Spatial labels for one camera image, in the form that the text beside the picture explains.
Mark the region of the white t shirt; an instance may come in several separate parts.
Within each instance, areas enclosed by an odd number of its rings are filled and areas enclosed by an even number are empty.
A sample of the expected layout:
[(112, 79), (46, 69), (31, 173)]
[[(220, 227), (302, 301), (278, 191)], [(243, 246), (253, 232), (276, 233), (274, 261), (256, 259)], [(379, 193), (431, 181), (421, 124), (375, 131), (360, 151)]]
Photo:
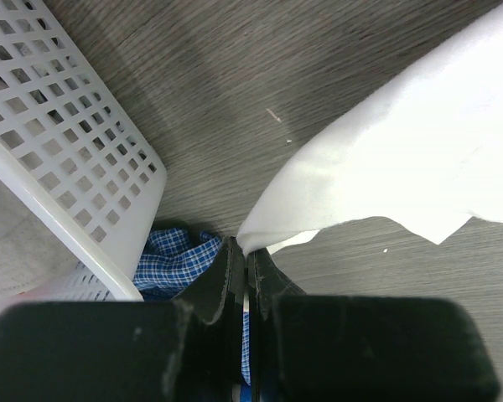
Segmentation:
[(385, 217), (440, 244), (472, 218), (503, 223), (503, 3), (303, 146), (245, 221), (245, 253)]

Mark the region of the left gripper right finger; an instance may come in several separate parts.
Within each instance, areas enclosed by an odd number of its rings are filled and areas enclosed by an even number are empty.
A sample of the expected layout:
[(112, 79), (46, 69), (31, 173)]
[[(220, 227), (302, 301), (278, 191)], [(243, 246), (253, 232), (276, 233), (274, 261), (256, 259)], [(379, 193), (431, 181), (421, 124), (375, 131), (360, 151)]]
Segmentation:
[(439, 298), (309, 295), (265, 250), (247, 258), (255, 401), (495, 401), (474, 320)]

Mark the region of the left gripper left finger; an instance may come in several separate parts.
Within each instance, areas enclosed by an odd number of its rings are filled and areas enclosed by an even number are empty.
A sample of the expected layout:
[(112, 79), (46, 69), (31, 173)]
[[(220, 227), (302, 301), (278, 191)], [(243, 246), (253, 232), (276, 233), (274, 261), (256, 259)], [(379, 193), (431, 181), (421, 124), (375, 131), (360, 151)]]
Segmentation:
[(0, 401), (235, 401), (245, 261), (232, 238), (170, 301), (39, 301), (0, 313)]

